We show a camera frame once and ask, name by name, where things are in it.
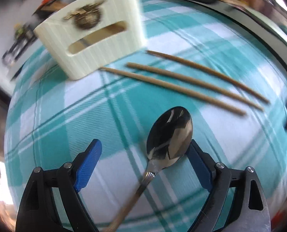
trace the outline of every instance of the decorative emblem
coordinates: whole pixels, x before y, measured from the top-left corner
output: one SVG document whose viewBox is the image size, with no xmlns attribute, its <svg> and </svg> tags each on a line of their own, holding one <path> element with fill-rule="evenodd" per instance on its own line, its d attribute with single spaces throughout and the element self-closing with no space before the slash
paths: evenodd
<svg viewBox="0 0 287 232">
<path fill-rule="evenodd" d="M 64 17 L 68 20 L 74 17 L 75 24 L 82 30 L 88 30 L 95 27 L 101 20 L 101 9 L 99 6 L 106 0 L 97 0 L 94 4 L 87 4 L 76 11 L 69 13 Z"/>
</svg>

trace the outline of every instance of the plaid tablecloth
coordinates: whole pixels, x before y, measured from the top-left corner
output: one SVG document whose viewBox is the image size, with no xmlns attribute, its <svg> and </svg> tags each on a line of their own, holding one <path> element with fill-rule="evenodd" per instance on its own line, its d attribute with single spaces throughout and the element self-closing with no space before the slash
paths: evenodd
<svg viewBox="0 0 287 232">
<path fill-rule="evenodd" d="M 33 168 L 58 168 L 98 138 L 103 152 L 81 198 L 98 228 L 107 226 L 142 178 L 147 165 L 145 143 L 152 124 L 164 111 L 180 105 L 190 111 L 193 138 L 203 151 L 228 167 L 255 168 L 274 215 L 287 195 L 287 133 L 283 128 L 287 81 L 277 69 L 278 61 L 250 33 L 198 4 L 140 1 L 148 49 L 218 70 L 263 94 L 271 104 L 262 104 L 218 78 L 144 50 L 109 67 L 200 91 L 245 109 L 247 116 L 104 71 L 71 81 L 42 47 L 25 63 L 7 117 L 5 160 L 16 207 Z M 126 68 L 128 61 L 213 83 L 262 104 L 265 112 L 172 78 Z M 63 225 L 69 228 L 59 192 L 54 189 L 54 193 Z M 207 196 L 188 159 L 182 158 L 156 176 L 119 231 L 187 231 Z M 226 219 L 229 200 L 218 227 Z"/>
</svg>

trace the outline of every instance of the black gripper frame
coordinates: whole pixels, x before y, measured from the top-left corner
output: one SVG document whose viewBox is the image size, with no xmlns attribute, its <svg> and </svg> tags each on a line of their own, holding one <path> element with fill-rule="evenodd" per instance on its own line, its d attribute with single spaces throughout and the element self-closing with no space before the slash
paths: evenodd
<svg viewBox="0 0 287 232">
<path fill-rule="evenodd" d="M 74 232 L 98 232 L 84 208 L 74 183 L 88 150 L 77 155 L 70 168 L 41 169 L 32 172 L 19 206 L 16 232 L 69 232 L 62 227 L 52 194 L 58 187 Z M 187 156 L 209 196 L 188 232 L 212 232 L 223 208 L 228 189 L 236 187 L 229 215 L 217 232 L 271 231 L 270 216 L 263 189 L 253 168 L 235 170 L 218 164 L 192 140 Z"/>
</svg>

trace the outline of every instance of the blue gripper pad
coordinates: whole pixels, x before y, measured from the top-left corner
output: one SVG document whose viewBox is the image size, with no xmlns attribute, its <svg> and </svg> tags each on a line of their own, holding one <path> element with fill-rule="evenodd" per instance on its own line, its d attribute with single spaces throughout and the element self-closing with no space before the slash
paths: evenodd
<svg viewBox="0 0 287 232">
<path fill-rule="evenodd" d="M 98 139 L 94 139 L 84 152 L 84 160 L 76 172 L 76 181 L 74 184 L 75 191 L 78 193 L 87 183 L 92 172 L 101 156 L 102 143 Z"/>
<path fill-rule="evenodd" d="M 200 181 L 201 186 L 208 190 L 208 192 L 210 192 L 213 188 L 212 172 L 203 162 L 202 158 L 197 153 L 194 146 L 198 145 L 194 140 L 192 140 L 191 144 L 189 145 L 189 149 L 186 152 L 186 155 L 197 175 L 198 180 Z"/>
</svg>

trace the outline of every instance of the spoon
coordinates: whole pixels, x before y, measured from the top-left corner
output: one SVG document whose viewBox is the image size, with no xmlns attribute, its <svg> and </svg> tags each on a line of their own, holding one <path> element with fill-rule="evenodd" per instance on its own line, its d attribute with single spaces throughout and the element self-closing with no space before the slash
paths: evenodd
<svg viewBox="0 0 287 232">
<path fill-rule="evenodd" d="M 174 164 L 189 148 L 193 124 L 188 110 L 176 106 L 164 112 L 153 124 L 147 140 L 148 165 L 144 178 L 132 198 L 120 210 L 105 232 L 115 232 L 146 189 L 164 168 Z"/>
</svg>

